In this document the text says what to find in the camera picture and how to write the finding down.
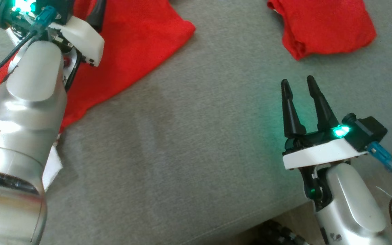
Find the floor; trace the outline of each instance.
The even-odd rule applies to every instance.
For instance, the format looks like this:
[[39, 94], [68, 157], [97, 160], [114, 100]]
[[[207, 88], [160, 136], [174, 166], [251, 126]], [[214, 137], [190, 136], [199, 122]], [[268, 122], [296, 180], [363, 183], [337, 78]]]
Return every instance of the floor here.
[[[378, 174], [364, 177], [364, 181], [378, 202], [378, 205], [384, 211], [387, 219], [387, 234], [392, 239], [388, 213], [390, 197], [376, 187], [379, 186], [392, 195], [392, 174], [389, 174], [382, 168], [381, 171], [378, 171]], [[301, 235], [312, 245], [325, 245], [320, 234], [319, 225], [313, 215], [313, 206], [311, 202], [283, 213], [274, 218], [274, 220], [281, 225], [290, 228], [296, 234]], [[249, 245], [256, 237], [258, 237], [258, 226], [233, 238], [227, 239], [222, 242], [221, 245]]]

